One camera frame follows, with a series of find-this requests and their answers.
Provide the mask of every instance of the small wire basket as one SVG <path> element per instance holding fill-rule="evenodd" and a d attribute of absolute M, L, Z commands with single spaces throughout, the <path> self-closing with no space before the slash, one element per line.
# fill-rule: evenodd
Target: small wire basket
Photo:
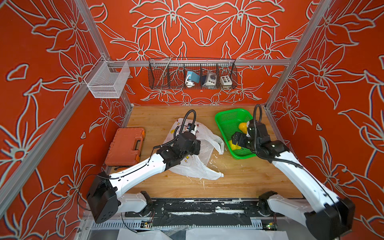
<path fill-rule="evenodd" d="M 185 79 L 187 72 L 199 75 L 200 81 L 192 87 L 187 87 Z M 207 73 L 216 74 L 214 86 L 204 86 Z M 228 75 L 232 85 L 224 86 L 220 77 Z M 149 87 L 151 89 L 233 89 L 237 87 L 237 68 L 235 59 L 215 58 L 150 58 L 148 68 Z"/>
<path fill-rule="evenodd" d="M 95 75 L 84 80 L 89 90 L 95 98 L 119 98 L 131 73 L 128 63 L 124 62 L 120 72 L 109 67 L 106 61 L 99 61 L 99 64 L 101 67 Z"/>

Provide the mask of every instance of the green basket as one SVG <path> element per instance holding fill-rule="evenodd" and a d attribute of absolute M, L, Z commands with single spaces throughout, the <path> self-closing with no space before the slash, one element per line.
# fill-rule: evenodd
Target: green basket
<path fill-rule="evenodd" d="M 224 141 L 227 144 L 230 153 L 236 159 L 247 159 L 256 156 L 245 147 L 233 151 L 228 143 L 235 132 L 241 132 L 238 128 L 239 124 L 242 122 L 248 122 L 252 118 L 252 115 L 247 110 L 242 108 L 219 112 L 215 115 L 215 121 L 218 125 L 218 128 L 220 129 L 221 134 L 224 137 Z"/>

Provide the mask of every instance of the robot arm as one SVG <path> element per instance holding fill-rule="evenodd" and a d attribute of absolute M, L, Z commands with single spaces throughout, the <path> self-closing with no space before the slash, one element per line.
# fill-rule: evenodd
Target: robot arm
<path fill-rule="evenodd" d="M 306 226 L 319 240 L 331 240 L 351 230 L 355 210 L 353 202 L 340 199 L 325 187 L 282 142 L 270 140 L 264 124 L 252 121 L 247 123 L 246 134 L 237 132 L 232 136 L 232 143 L 249 148 L 258 157 L 275 165 L 308 201 L 307 204 L 298 204 L 270 191 L 259 196 L 259 213 L 264 216 L 281 213 Z M 173 146 L 164 144 L 149 159 L 135 166 L 109 176 L 105 172 L 98 174 L 86 196 L 95 222 L 102 223 L 117 212 L 140 212 L 147 207 L 151 200 L 145 194 L 124 193 L 148 177 L 180 164 L 187 155 L 198 155 L 200 141 L 194 135 L 194 122 L 189 129 L 192 130 L 184 133 L 180 130 L 172 142 Z"/>
<path fill-rule="evenodd" d="M 111 175 L 105 172 L 98 174 L 86 196 L 96 223 L 105 222 L 118 212 L 143 210 L 151 202 L 150 199 L 142 193 L 124 193 L 148 177 L 180 164 L 186 156 L 199 154 L 200 141 L 195 137 L 196 126 L 194 123 L 188 124 L 188 129 L 190 131 L 180 133 L 174 140 L 159 146 L 157 152 L 148 159 Z"/>
<path fill-rule="evenodd" d="M 259 121 L 255 121 L 257 107 Z M 261 107 L 256 105 L 253 119 L 247 123 L 247 132 L 236 132 L 232 143 L 254 152 L 280 169 L 299 189 L 307 204 L 298 204 L 276 192 L 259 196 L 258 210 L 264 216 L 281 213 L 306 226 L 316 239 L 330 240 L 345 234 L 352 228 L 355 205 L 341 199 L 317 180 L 281 141 L 271 141 L 265 124 L 261 123 Z"/>

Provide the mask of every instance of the teal object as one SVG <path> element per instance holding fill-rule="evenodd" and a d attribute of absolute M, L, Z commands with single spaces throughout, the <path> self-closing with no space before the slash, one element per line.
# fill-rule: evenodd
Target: teal object
<path fill-rule="evenodd" d="M 194 81 L 195 83 L 198 83 L 200 81 L 200 76 L 197 75 L 196 73 L 192 71 L 188 71 L 187 76 L 188 75 L 190 75 L 190 77 L 188 77 L 189 80 Z"/>
<path fill-rule="evenodd" d="M 247 159 L 256 156 L 256 154 L 252 153 L 245 147 L 233 151 L 228 143 L 235 132 L 241 132 L 239 124 L 242 122 L 248 122 L 251 119 L 253 119 L 253 116 L 247 110 L 242 108 L 219 112 L 215 115 L 215 121 L 221 134 L 223 135 L 224 142 L 226 143 L 229 152 L 236 159 Z"/>

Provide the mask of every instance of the wooden table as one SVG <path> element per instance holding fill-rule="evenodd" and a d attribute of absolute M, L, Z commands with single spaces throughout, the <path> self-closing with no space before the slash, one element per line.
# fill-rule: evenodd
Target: wooden table
<path fill-rule="evenodd" d="M 153 146 L 163 143 L 173 123 L 183 118 L 189 109 L 197 113 L 196 121 L 206 125 L 214 134 L 222 137 L 216 122 L 218 112 L 244 108 L 250 113 L 254 106 L 135 106 L 128 127 L 144 127 L 144 138 L 140 159 L 147 159 Z M 266 115 L 266 124 L 271 140 L 275 134 Z M 287 198 L 301 198 L 300 191 L 288 178 L 268 161 L 258 157 L 236 160 L 225 145 L 223 155 L 214 149 L 207 165 L 224 174 L 217 180 L 196 179 L 175 174 L 171 171 L 154 175 L 131 188 L 128 193 L 146 191 L 151 197 L 209 197 L 209 198 L 257 198 L 260 194 L 273 190 Z"/>

